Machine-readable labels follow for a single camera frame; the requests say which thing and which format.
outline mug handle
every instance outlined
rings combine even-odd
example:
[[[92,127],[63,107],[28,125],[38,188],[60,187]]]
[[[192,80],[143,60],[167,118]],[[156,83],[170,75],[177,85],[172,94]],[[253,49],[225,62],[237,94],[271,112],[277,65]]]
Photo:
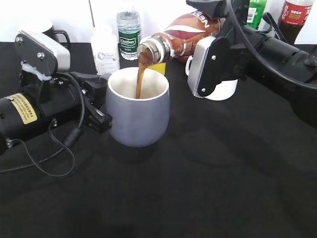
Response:
[[[193,61],[193,57],[189,56],[186,62],[186,67],[185,67],[185,73],[187,76],[189,76],[189,70],[190,70],[190,63]]]
[[[65,39],[66,39],[66,42],[67,42],[67,45],[66,45],[66,49],[70,50],[70,38],[68,36],[68,33],[64,30],[54,30],[54,35],[57,35],[57,34],[62,34],[64,35]]]

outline red bottle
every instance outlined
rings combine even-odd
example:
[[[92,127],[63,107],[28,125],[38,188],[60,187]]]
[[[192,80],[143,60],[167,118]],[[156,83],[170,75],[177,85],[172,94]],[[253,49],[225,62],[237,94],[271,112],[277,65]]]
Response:
[[[290,44],[303,28],[314,0],[286,0],[280,16],[279,28]]]

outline green bottle label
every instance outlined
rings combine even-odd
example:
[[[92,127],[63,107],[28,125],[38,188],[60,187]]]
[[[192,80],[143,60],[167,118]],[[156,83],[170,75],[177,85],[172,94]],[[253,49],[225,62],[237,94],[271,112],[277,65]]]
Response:
[[[251,0],[248,13],[247,25],[257,29],[262,20],[266,0]]]
[[[136,53],[140,43],[141,31],[135,33],[119,32],[120,49],[125,53]]]

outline white wall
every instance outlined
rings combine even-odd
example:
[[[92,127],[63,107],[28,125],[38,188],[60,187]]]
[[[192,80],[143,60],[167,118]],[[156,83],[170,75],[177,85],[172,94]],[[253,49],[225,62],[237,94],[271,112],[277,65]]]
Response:
[[[68,32],[72,42],[90,42],[92,21],[88,0],[1,0],[0,41],[12,42],[22,22],[48,18],[56,29]],[[116,29],[120,0],[91,0],[96,25],[107,22]],[[185,0],[134,0],[141,16],[143,35],[163,30],[176,17],[192,11]],[[267,10],[278,18],[284,0],[269,0]],[[297,43],[317,44],[317,1]]]

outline green bottle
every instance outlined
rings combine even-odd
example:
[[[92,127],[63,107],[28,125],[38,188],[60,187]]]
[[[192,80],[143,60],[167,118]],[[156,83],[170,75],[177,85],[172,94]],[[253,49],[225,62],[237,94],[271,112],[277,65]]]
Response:
[[[266,2],[267,0],[250,0],[250,8],[247,20],[248,26],[251,26],[254,29],[259,27]]]

